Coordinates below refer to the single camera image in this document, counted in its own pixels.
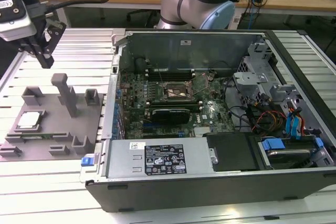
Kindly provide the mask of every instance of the black cable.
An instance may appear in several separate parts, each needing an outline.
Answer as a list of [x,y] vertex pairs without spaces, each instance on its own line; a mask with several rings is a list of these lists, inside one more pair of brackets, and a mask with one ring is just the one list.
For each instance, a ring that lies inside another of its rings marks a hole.
[[226,66],[228,66],[230,70],[232,70],[232,71],[235,71],[235,70],[236,70],[236,69],[234,69],[232,66],[230,66],[230,64],[227,63],[225,60],[215,60],[215,61],[213,61],[212,63],[215,63],[215,62],[222,62],[222,63],[224,63]]
[[233,76],[226,82],[226,85],[225,85],[225,89],[224,89],[224,92],[223,92],[223,99],[225,100],[225,94],[226,94],[226,90],[227,90],[227,87],[228,87],[228,84],[233,81]]
[[324,52],[327,52],[327,50],[329,49],[329,47],[331,46],[331,44],[335,41],[335,39],[336,39],[336,36],[332,38],[332,40],[329,42],[329,44],[325,48]]
[[50,5],[47,7],[47,13],[52,13],[53,11],[64,8],[70,5],[79,5],[79,4],[103,4],[108,0],[71,0],[56,5]]

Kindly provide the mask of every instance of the metal frame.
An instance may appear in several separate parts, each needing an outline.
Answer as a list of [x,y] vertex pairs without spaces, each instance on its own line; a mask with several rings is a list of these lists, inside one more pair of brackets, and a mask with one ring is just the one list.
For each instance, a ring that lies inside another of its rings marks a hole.
[[20,64],[24,60],[25,56],[27,55],[26,52],[19,52],[15,58],[13,59],[12,63],[8,66],[6,72],[0,79],[0,92],[6,85],[6,83],[13,77],[16,70],[19,68]]

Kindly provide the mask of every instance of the warning label sticker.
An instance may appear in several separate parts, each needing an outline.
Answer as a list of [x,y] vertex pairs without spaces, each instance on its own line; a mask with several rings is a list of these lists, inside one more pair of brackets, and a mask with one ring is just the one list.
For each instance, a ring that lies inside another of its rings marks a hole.
[[145,173],[147,175],[187,173],[183,145],[145,146]]

